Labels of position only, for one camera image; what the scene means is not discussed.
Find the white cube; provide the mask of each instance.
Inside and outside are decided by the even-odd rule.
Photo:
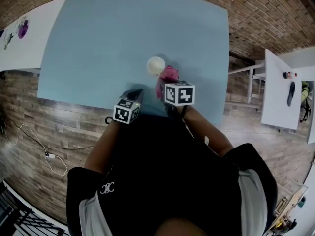
[[[165,102],[174,106],[195,104],[195,86],[186,82],[165,84]]]
[[[140,112],[140,104],[129,100],[119,99],[114,106],[113,120],[130,124],[137,119]]]

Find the black sleeve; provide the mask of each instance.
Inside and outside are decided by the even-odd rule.
[[[259,175],[268,207],[266,231],[272,224],[278,195],[277,183],[272,173],[252,144],[240,145],[232,149],[224,157],[236,164],[240,170],[252,169]]]
[[[104,176],[101,173],[76,167],[68,173],[68,190],[66,201],[67,223],[72,236],[82,236],[79,205],[82,200],[95,195]]]

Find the pink cloth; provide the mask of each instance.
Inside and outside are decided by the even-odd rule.
[[[163,97],[163,92],[161,89],[161,83],[160,83],[160,78],[162,79],[170,79],[170,80],[178,80],[179,79],[179,72],[176,70],[173,66],[168,65],[163,72],[160,73],[159,79],[156,84],[156,93],[157,93],[157,98],[162,99]]]

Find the purple object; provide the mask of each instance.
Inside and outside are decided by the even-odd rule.
[[[20,27],[19,34],[18,34],[19,39],[23,38],[25,36],[26,32],[28,31],[28,28],[29,28],[28,22],[29,21],[26,19],[24,21],[24,24]]]

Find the brick wall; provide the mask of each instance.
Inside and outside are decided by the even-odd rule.
[[[0,29],[52,0],[0,0]],[[315,45],[314,0],[205,0],[228,10],[230,50],[251,59]]]

